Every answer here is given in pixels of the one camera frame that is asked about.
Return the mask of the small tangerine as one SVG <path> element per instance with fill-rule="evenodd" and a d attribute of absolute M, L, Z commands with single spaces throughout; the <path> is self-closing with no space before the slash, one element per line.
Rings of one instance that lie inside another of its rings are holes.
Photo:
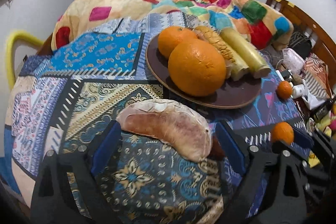
<path fill-rule="evenodd" d="M 272 143 L 277 141 L 284 141 L 286 144 L 294 142 L 294 131 L 290 124 L 280 122 L 275 124 L 270 132 L 270 141 Z"/>
<path fill-rule="evenodd" d="M 276 94 L 281 100 L 287 100 L 292 95 L 292 86 L 288 81 L 281 81 L 276 89 Z"/>

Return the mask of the striped cloth bag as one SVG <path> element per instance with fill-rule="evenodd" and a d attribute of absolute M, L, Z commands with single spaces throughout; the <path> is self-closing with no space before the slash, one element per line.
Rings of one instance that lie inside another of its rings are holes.
<path fill-rule="evenodd" d="M 318 99 L 329 99 L 332 91 L 329 86 L 329 68 L 315 53 L 311 53 L 303 66 L 304 79 L 311 94 Z"/>

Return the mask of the pink quilted pouch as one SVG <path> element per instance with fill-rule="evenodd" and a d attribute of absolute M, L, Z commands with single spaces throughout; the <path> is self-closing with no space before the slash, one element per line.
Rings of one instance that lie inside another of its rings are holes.
<path fill-rule="evenodd" d="M 283 64 L 291 70 L 293 74 L 299 75 L 305 63 L 304 59 L 293 49 L 286 48 L 282 50 Z"/>

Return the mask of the pomelo segment large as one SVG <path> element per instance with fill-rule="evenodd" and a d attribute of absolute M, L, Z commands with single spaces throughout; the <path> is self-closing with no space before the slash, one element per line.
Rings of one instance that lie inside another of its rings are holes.
<path fill-rule="evenodd" d="M 205 117 L 174 100 L 151 99 L 133 103 L 120 111 L 116 121 L 122 130 L 158 139 L 189 161 L 203 161 L 213 147 L 211 129 Z"/>

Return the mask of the colourful patchwork blanket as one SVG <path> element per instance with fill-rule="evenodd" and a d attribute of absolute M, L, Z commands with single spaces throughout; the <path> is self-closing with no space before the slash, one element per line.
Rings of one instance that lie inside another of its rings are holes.
<path fill-rule="evenodd" d="M 222 30 L 232 27 L 256 48 L 289 44 L 293 24 L 274 8 L 255 0 L 74 0 L 54 28 L 51 49 L 58 50 L 79 35 L 109 20 L 140 20 L 153 12 L 181 11 Z"/>

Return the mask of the dark purple round plate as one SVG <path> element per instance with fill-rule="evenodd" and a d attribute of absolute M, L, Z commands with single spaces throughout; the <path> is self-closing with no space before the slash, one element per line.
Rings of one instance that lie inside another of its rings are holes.
<path fill-rule="evenodd" d="M 261 80 L 243 76 L 226 79 L 226 64 L 209 43 L 188 39 L 165 58 L 158 37 L 147 45 L 146 63 L 153 76 L 176 95 L 216 109 L 238 109 L 251 104 L 261 92 Z"/>

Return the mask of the sugarcane piece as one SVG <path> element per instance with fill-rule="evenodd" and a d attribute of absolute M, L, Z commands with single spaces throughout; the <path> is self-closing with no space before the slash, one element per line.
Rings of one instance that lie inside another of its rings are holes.
<path fill-rule="evenodd" d="M 222 29 L 220 36 L 247 63 L 255 79 L 267 77 L 271 68 L 253 44 L 233 28 Z"/>
<path fill-rule="evenodd" d="M 249 73 L 247 63 L 234 51 L 213 29 L 206 26 L 197 26 L 193 29 L 197 37 L 211 44 L 222 55 L 225 60 L 227 75 L 226 79 L 233 81 L 240 80 Z"/>

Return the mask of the yellow foam padded rail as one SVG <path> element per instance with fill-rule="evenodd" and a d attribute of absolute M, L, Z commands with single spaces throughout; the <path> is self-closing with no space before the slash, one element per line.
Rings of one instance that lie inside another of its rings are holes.
<path fill-rule="evenodd" d="M 15 73 L 23 65 L 23 60 L 30 53 L 41 48 L 44 41 L 33 36 L 25 30 L 11 31 L 5 43 L 5 71 L 9 89 L 14 87 L 17 74 Z"/>

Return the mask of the large orange back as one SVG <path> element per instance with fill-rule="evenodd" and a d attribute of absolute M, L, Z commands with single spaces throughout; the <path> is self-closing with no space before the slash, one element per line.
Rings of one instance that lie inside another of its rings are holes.
<path fill-rule="evenodd" d="M 158 36 L 158 50 L 168 59 L 174 48 L 189 39 L 196 39 L 195 32 L 180 26 L 170 26 L 162 30 Z"/>

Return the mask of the black bag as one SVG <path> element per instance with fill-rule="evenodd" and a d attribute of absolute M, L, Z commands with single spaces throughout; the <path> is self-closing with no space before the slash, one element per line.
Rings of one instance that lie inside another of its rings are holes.
<path fill-rule="evenodd" d="M 288 47 L 294 50 L 303 59 L 306 59 L 310 55 L 312 49 L 309 38 L 298 31 L 292 33 Z"/>

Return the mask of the large orange with sticker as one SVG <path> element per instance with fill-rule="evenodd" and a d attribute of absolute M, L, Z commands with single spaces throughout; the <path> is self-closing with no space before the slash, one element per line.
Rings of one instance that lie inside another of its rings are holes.
<path fill-rule="evenodd" d="M 213 94 L 222 87 L 227 74 L 222 55 L 211 44 L 198 39 L 174 48 L 168 71 L 181 91 L 195 97 Z"/>

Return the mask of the sugarcane piece front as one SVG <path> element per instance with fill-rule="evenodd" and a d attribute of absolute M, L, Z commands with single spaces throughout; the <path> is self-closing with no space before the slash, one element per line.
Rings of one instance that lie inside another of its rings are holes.
<path fill-rule="evenodd" d="M 249 73 L 247 63 L 234 51 L 213 29 L 206 26 L 197 26 L 193 29 L 197 37 L 211 44 L 222 55 L 225 60 L 227 75 L 226 79 L 233 81 L 240 80 Z"/>

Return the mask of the wooden bed headboard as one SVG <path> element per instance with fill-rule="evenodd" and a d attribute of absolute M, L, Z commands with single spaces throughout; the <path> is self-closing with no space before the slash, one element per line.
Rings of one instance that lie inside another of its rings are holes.
<path fill-rule="evenodd" d="M 266 0 L 266 4 L 278 9 L 287 19 L 315 42 L 314 52 L 322 59 L 330 70 L 335 69 L 335 41 L 329 34 L 306 12 L 287 0 Z"/>

